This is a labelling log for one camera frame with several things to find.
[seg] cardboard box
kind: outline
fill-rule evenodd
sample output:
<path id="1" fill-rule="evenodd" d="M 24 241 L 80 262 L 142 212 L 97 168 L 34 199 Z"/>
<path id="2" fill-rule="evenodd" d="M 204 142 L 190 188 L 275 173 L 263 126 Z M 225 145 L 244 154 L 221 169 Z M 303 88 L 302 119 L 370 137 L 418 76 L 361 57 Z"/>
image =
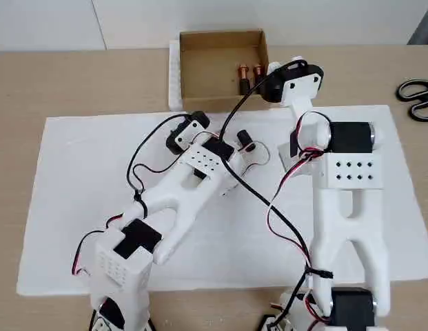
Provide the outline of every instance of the cardboard box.
<path id="1" fill-rule="evenodd" d="M 240 101 L 238 67 L 249 67 L 247 78 L 254 85 L 253 67 L 268 65 L 262 30 L 180 33 L 181 95 L 183 109 L 229 112 Z M 240 109 L 270 107 L 259 94 L 252 95 Z"/>

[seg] cable tie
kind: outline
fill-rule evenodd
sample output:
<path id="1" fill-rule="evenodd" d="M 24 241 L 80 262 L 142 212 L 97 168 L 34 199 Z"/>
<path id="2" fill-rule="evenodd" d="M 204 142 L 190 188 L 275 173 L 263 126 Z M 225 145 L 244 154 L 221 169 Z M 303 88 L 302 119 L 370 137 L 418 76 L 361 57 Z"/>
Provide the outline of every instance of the cable tie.
<path id="1" fill-rule="evenodd" d="M 142 200 L 142 196 L 141 196 L 141 193 L 139 192 L 139 190 L 134 191 L 134 200 L 142 205 L 142 207 L 143 207 L 143 218 L 145 219 L 147 217 L 147 206 L 146 206 L 146 203 L 144 202 L 144 200 Z"/>
<path id="2" fill-rule="evenodd" d="M 308 265 L 305 266 L 305 273 L 306 274 L 317 274 L 319 277 L 325 278 L 325 279 L 333 279 L 333 272 L 326 271 L 326 270 L 313 269 L 313 268 L 309 267 Z"/>

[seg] scissors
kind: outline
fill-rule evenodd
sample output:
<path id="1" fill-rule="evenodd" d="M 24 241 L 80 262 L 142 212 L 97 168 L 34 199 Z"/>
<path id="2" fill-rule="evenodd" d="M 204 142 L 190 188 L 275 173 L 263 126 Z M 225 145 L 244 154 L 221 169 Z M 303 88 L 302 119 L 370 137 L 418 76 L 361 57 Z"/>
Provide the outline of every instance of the scissors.
<path id="1" fill-rule="evenodd" d="M 404 89 L 408 86 L 420 86 L 425 88 L 413 94 L 404 94 Z M 419 100 L 420 103 L 415 103 L 408 109 L 408 115 L 414 120 L 419 122 L 428 122 L 428 116 L 419 114 L 419 110 L 428 108 L 428 80 L 426 79 L 410 79 L 400 84 L 396 90 L 396 98 L 400 101 L 413 101 Z"/>

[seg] robotic arm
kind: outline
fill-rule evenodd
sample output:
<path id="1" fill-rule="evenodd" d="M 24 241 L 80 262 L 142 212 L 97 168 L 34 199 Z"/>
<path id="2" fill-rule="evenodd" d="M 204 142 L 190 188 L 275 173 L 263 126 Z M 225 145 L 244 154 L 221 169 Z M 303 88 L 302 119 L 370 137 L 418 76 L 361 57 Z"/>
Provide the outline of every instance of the robotic arm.
<path id="1" fill-rule="evenodd" d="M 312 267 L 332 270 L 338 251 L 351 241 L 364 266 L 367 284 L 367 290 L 333 288 L 331 279 L 313 274 L 309 297 L 328 317 L 324 330 L 384 330 L 374 327 L 375 316 L 386 316 L 390 309 L 388 254 L 383 239 L 382 159 L 375 127 L 366 122 L 334 122 L 313 112 L 311 99 L 320 88 L 323 71 L 300 57 L 290 64 L 268 79 L 263 98 L 289 107 L 300 123 L 292 130 L 289 142 L 278 148 L 286 170 L 298 160 L 301 146 L 323 151 L 299 173 L 312 176 L 313 182 Z M 268 74 L 280 66 L 271 63 Z M 314 121 L 307 123 L 306 116 Z M 290 296 L 281 296 L 282 307 Z M 288 319 L 296 330 L 308 330 L 313 321 L 298 300 Z M 261 330 L 280 330 L 278 326 L 270 327 L 274 320 L 266 317 Z"/>
<path id="2" fill-rule="evenodd" d="M 158 185 L 133 202 L 121 220 L 112 222 L 97 241 L 90 297 L 97 318 L 105 323 L 96 323 L 94 331 L 141 331 L 147 327 L 147 281 L 152 264 L 165 263 L 207 201 L 235 185 L 221 159 L 226 159 L 235 172 L 243 173 L 246 164 L 238 149 L 255 148 L 249 135 L 240 131 L 238 139 L 243 146 L 237 146 L 206 132 L 208 125 L 209 119 L 195 112 L 171 132 L 166 146 L 180 155 L 176 164 Z M 162 237 L 143 220 L 167 208 L 176 211 L 176 219 L 173 228 Z"/>

